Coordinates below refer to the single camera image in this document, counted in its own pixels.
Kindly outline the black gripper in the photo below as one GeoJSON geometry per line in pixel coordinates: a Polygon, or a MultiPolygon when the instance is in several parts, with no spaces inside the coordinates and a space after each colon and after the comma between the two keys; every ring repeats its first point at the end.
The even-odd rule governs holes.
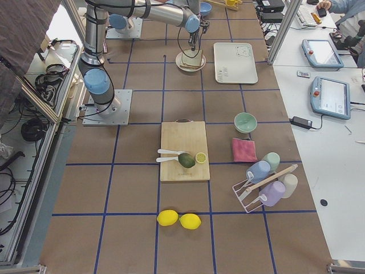
{"type": "Polygon", "coordinates": [[[200,17],[200,27],[202,29],[202,32],[207,32],[209,26],[210,22],[207,21],[204,17],[200,17]]]}
{"type": "Polygon", "coordinates": [[[198,36],[199,36],[199,30],[196,30],[193,33],[189,33],[188,49],[190,49],[190,51],[196,51],[196,43],[198,41],[198,36]]]}

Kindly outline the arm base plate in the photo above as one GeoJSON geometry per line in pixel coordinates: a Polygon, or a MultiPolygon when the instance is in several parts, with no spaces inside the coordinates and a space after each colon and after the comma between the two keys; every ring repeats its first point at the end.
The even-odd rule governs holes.
{"type": "Polygon", "coordinates": [[[109,16],[110,27],[106,38],[113,40],[140,39],[143,20],[141,18],[123,17],[117,14],[109,16]]]}
{"type": "Polygon", "coordinates": [[[111,104],[95,104],[89,97],[83,114],[84,126],[127,126],[129,122],[130,106],[132,102],[132,90],[116,89],[111,104]]]}

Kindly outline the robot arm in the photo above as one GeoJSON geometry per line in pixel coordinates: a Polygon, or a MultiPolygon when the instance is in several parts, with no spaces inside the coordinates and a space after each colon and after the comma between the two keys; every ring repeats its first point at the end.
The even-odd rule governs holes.
{"type": "Polygon", "coordinates": [[[109,11],[109,23],[115,29],[133,28],[133,19],[149,19],[180,27],[190,34],[202,29],[205,33],[209,22],[202,18],[200,1],[129,1],[109,11]]]}
{"type": "Polygon", "coordinates": [[[194,48],[200,29],[200,1],[87,1],[86,37],[79,71],[90,93],[85,123],[126,124],[131,91],[117,90],[104,64],[116,46],[140,38],[143,19],[184,28],[194,48]]]}

